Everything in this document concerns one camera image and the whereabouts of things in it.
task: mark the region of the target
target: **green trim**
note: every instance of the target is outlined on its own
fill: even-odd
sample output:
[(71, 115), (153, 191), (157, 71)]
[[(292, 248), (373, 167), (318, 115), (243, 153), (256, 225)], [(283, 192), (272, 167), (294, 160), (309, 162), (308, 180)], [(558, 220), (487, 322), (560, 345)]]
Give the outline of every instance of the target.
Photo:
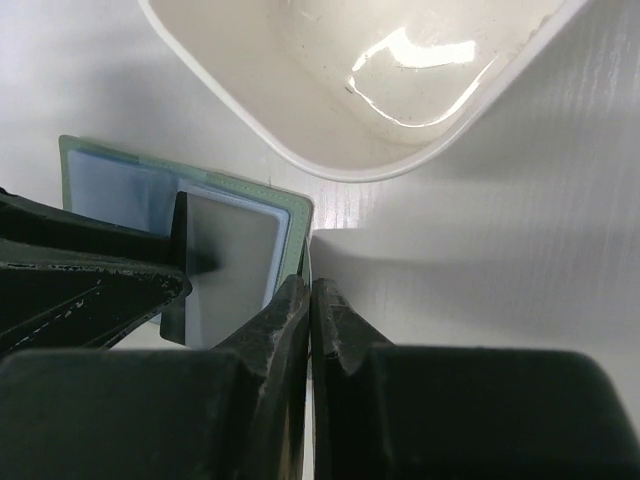
[(59, 138), (59, 145), (62, 169), (62, 205), (65, 210), (72, 210), (68, 154), (71, 150), (82, 150), (88, 153), (113, 157), (119, 161), (169, 170), (185, 179), (217, 187), (259, 203), (267, 203), (286, 210), (290, 217), (289, 231), (287, 232), (282, 265), (278, 273), (277, 286), (280, 286), (288, 275), (298, 272), (301, 253), (306, 256), (305, 244), (309, 235), (313, 213), (313, 204), (307, 198), (220, 173), (207, 172), (159, 158), (121, 152), (106, 145), (69, 135), (62, 135)]

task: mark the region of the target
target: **white wooden surface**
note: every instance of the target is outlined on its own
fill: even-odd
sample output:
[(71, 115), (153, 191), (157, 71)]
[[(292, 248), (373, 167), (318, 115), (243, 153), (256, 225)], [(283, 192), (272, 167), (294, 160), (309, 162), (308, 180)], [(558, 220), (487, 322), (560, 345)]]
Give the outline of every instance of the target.
[(271, 153), (135, 0), (0, 2), (0, 185), (60, 205), (69, 133), (306, 194), (314, 272), (392, 340), (586, 352), (640, 426), (639, 45), (640, 2), (595, 0), (444, 156), (346, 185)]

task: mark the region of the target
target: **bowl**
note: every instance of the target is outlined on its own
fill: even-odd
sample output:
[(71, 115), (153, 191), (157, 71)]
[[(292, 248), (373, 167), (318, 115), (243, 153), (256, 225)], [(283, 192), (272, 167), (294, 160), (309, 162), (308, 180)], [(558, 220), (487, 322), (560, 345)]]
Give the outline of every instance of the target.
[(367, 182), (449, 147), (589, 0), (140, 0), (283, 158)]

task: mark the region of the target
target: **white table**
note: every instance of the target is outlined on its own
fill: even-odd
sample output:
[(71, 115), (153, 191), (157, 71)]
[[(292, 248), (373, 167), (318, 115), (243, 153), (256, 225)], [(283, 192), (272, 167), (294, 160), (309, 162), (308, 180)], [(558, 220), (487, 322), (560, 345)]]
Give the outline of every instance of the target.
[(314, 272), (393, 341), (588, 353), (640, 426), (639, 45), (640, 2), (595, 0), (441, 158), (346, 185), (271, 152), (135, 0), (0, 2), (0, 185), (59, 206), (68, 133), (306, 194)]

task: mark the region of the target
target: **white bowl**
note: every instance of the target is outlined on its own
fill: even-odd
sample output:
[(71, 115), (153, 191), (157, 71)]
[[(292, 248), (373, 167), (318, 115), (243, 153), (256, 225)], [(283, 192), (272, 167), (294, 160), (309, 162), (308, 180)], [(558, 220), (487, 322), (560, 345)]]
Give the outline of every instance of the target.
[(282, 157), (381, 180), (460, 136), (589, 0), (140, 0)]

